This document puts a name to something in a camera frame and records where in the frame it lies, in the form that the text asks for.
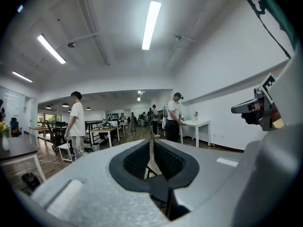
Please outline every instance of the white vase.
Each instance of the white vase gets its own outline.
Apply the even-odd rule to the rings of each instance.
[[[4,150],[9,150],[9,142],[8,139],[6,138],[6,134],[3,134],[2,147]]]

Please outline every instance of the black hair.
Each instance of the black hair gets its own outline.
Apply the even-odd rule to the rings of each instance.
[[[77,97],[79,100],[81,100],[81,98],[82,98],[81,93],[80,93],[80,92],[77,92],[77,91],[71,93],[71,96],[75,96],[75,97]]]

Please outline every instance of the white stool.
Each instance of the white stool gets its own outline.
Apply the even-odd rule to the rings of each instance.
[[[59,152],[60,152],[60,156],[61,156],[62,161],[71,161],[72,162],[71,152],[70,152],[70,148],[68,146],[68,143],[60,145],[60,146],[58,146],[58,148],[59,148]],[[69,158],[67,158],[67,159],[63,158],[60,149],[66,149],[67,152],[68,152]]]

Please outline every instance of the man wearing black cap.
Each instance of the man wearing black cap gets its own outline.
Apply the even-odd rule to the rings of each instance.
[[[179,137],[179,125],[181,124],[179,119],[181,116],[180,99],[183,99],[183,96],[180,93],[175,93],[174,97],[167,104],[167,139],[173,142],[177,142]]]

